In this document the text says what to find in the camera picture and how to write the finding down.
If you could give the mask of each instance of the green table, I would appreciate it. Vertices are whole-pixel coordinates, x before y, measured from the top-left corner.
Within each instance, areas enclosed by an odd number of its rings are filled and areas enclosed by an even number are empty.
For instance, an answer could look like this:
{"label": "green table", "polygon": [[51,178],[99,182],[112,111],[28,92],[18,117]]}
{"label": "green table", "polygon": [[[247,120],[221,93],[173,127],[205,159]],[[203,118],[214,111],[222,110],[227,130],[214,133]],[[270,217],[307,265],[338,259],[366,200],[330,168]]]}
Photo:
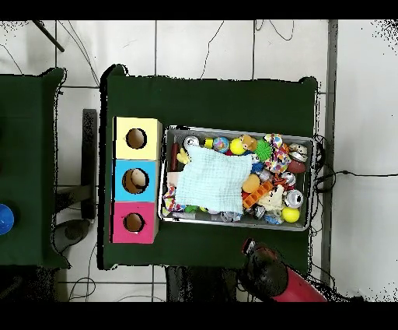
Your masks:
{"label": "green table", "polygon": [[310,137],[316,89],[313,77],[300,82],[189,80],[129,77],[122,65],[110,67],[101,79],[99,185],[105,184],[105,190],[99,191],[100,268],[108,269],[114,264],[241,268],[241,247],[246,238],[253,237],[277,250],[285,262],[306,274],[308,230],[161,222],[154,244],[111,244],[112,118],[157,118],[163,127],[186,125]]}
{"label": "green table", "polygon": [[0,236],[0,265],[67,267],[51,247],[54,203],[54,102],[64,70],[0,75],[0,203],[14,227]]}

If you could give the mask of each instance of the teddy bear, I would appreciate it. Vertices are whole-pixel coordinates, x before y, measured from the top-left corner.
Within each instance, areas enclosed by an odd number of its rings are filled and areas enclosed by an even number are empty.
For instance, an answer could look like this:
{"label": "teddy bear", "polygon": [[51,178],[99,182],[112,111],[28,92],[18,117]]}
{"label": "teddy bear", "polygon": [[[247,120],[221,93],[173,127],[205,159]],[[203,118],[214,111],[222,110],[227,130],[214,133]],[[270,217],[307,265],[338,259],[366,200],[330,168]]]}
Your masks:
{"label": "teddy bear", "polygon": [[266,211],[281,211],[283,209],[282,196],[284,189],[282,185],[273,187],[267,194],[261,197],[257,204],[265,208]]}

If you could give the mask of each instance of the plush toy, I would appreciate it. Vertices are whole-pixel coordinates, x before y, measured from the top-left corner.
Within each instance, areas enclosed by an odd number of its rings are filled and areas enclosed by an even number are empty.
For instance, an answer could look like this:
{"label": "plush toy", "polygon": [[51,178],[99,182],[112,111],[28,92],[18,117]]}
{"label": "plush toy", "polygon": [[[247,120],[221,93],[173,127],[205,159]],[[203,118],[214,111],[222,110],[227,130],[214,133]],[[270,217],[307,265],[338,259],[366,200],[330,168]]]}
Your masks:
{"label": "plush toy", "polygon": [[185,165],[187,165],[190,162],[190,157],[183,148],[180,149],[180,153],[177,153],[177,160],[180,163],[184,163]]}
{"label": "plush toy", "polygon": [[282,196],[284,189],[277,185],[271,189],[265,196],[261,197],[257,204],[265,208],[266,211],[281,211],[283,209]]}
{"label": "plush toy", "polygon": [[255,174],[250,174],[245,182],[243,182],[242,190],[251,194],[260,187],[260,179]]}
{"label": "plush toy", "polygon": [[252,138],[250,135],[241,135],[240,141],[245,150],[254,151],[257,148],[257,140]]}

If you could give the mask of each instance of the orange toy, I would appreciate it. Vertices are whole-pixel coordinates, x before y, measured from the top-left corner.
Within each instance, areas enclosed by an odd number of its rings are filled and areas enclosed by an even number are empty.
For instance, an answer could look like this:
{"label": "orange toy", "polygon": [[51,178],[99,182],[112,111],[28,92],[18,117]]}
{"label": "orange toy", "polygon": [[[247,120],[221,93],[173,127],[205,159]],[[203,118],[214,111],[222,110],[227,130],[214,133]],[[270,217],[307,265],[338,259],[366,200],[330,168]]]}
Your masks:
{"label": "orange toy", "polygon": [[273,185],[269,181],[265,181],[263,184],[260,185],[259,188],[256,189],[255,192],[252,192],[249,196],[243,199],[243,206],[248,209],[253,206],[261,197],[267,194]]}

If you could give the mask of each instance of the ball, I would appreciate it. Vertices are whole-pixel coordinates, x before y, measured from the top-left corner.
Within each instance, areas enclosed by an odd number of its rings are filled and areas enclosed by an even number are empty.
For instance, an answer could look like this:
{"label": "ball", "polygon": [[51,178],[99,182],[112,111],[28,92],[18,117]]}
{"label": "ball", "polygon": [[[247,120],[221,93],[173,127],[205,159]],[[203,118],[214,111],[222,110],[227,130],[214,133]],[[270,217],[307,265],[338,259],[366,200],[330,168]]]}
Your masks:
{"label": "ball", "polygon": [[219,153],[226,153],[229,149],[229,140],[227,138],[215,138],[213,141],[213,149]]}
{"label": "ball", "polygon": [[229,146],[231,149],[232,153],[234,155],[242,155],[245,152],[245,149],[243,148],[242,141],[240,141],[240,138],[233,139],[231,141],[231,145]]}
{"label": "ball", "polygon": [[282,218],[287,223],[295,223],[300,217],[300,211],[298,209],[292,209],[290,207],[285,207],[282,209]]}
{"label": "ball", "polygon": [[251,174],[245,182],[243,182],[242,190],[251,194],[260,186],[260,179],[257,175]]}

